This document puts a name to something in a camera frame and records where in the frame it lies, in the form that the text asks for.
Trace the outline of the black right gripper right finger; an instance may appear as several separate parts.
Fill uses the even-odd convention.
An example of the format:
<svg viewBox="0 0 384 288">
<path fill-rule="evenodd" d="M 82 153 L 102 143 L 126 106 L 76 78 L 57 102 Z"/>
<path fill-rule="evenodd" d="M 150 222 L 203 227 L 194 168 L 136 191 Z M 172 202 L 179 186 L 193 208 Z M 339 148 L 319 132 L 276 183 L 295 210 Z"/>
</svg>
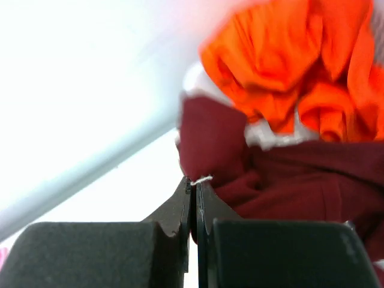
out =
<svg viewBox="0 0 384 288">
<path fill-rule="evenodd" d="M 246 220 L 196 185 L 200 287 L 379 287 L 350 223 Z"/>
</svg>

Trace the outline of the dark red t-shirt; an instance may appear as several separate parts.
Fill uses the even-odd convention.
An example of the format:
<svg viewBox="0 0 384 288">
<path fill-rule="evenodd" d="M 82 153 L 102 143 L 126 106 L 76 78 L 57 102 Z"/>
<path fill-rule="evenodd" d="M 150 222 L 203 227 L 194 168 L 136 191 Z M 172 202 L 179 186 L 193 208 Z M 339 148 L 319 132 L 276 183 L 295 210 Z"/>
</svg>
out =
<svg viewBox="0 0 384 288">
<path fill-rule="evenodd" d="M 373 261 L 383 259 L 383 142 L 314 140 L 262 150 L 245 115 L 207 97 L 182 105 L 179 159 L 193 181 L 244 218 L 351 221 Z"/>
</svg>

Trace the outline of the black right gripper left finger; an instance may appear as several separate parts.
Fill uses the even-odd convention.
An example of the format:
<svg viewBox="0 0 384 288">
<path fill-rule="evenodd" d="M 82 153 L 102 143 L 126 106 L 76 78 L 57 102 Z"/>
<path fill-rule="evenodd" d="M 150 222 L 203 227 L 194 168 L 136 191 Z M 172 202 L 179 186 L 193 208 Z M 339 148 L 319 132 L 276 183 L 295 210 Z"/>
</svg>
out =
<svg viewBox="0 0 384 288">
<path fill-rule="evenodd" d="M 2 269 L 2 287 L 182 287 L 191 183 L 139 222 L 30 225 Z"/>
</svg>

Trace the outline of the pink t-shirt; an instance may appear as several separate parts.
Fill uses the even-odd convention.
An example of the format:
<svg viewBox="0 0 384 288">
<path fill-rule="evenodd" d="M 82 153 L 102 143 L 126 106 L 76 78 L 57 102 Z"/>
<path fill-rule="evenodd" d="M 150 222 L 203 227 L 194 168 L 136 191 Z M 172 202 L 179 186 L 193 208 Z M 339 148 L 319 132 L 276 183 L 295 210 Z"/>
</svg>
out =
<svg viewBox="0 0 384 288">
<path fill-rule="evenodd" d="M 8 247 L 1 247 L 0 248 L 0 269 L 2 269 L 8 255 L 9 255 L 10 249 Z"/>
</svg>

